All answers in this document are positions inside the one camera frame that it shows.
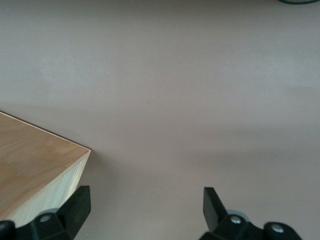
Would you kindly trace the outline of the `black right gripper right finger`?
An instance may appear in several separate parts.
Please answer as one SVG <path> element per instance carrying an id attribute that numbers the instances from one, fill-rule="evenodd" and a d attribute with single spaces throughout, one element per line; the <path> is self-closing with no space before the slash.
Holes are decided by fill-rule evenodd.
<path id="1" fill-rule="evenodd" d="M 259 228 L 237 213 L 228 213 L 213 187 L 203 190 L 203 215 L 208 226 L 201 240 L 299 240 L 299 234 L 281 222 Z"/>

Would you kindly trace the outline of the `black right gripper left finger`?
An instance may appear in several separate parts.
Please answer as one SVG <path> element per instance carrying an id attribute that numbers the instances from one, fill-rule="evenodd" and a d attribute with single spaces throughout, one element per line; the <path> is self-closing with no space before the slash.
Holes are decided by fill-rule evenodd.
<path id="1" fill-rule="evenodd" d="M 2 240 L 73 240 L 91 212 L 91 190 L 80 186 L 57 210 L 46 210 L 29 223 L 16 227 L 0 222 Z"/>

